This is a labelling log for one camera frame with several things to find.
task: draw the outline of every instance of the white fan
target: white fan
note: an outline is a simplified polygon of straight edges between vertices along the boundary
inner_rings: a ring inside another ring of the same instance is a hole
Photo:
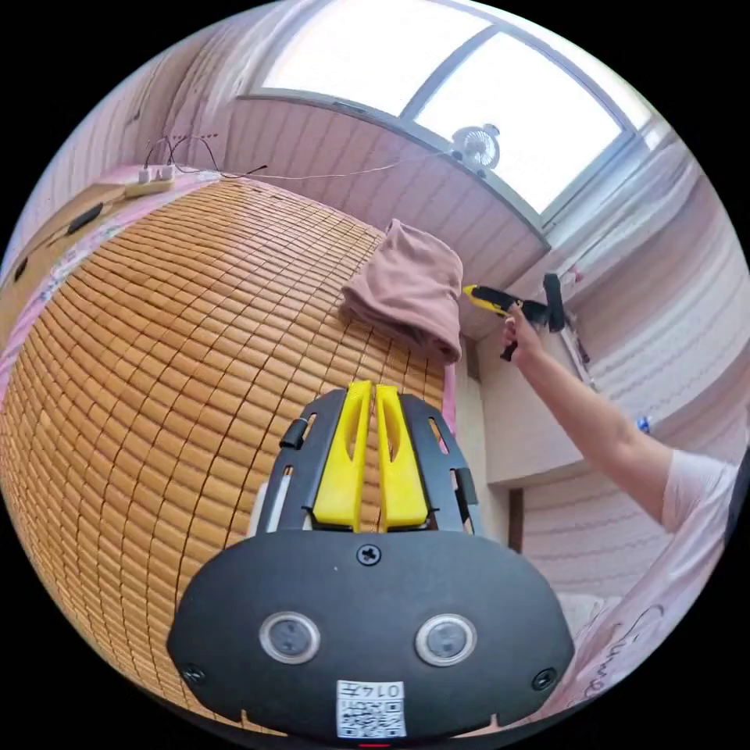
[[[486,177],[484,169],[493,170],[500,160],[498,135],[500,131],[489,123],[459,128],[453,134],[452,156],[460,162],[466,161],[468,166],[478,166],[477,174]]]

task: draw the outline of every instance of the power strip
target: power strip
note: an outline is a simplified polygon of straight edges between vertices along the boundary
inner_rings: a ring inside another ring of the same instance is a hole
[[[140,198],[142,195],[166,193],[174,189],[174,177],[171,180],[154,180],[146,184],[126,185],[125,198]]]
[[[140,198],[143,195],[154,195],[155,193],[166,193],[174,189],[174,167],[164,166],[157,170],[156,178],[151,179],[148,168],[138,174],[138,182],[125,186],[125,198]]]

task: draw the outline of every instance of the label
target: label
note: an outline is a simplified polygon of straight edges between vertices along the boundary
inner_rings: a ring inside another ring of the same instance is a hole
[[[340,738],[384,740],[406,736],[402,682],[336,683],[336,728]]]

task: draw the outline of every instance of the hand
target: hand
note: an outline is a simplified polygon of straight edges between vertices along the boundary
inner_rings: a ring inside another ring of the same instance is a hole
[[[502,346],[507,348],[514,342],[518,344],[511,358],[515,364],[518,364],[520,359],[538,354],[543,349],[539,334],[529,323],[518,304],[514,302],[508,312],[509,315],[505,318],[505,325],[502,329]]]

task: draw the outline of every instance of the person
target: person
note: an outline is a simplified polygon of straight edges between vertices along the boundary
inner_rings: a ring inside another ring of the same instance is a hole
[[[548,719],[600,695],[637,669],[690,609],[722,554],[738,467],[669,448],[554,360],[518,305],[502,346],[592,468],[626,492],[669,534],[648,572],[573,635],[575,654],[549,700],[513,724]],[[493,724],[478,732],[507,729]]]

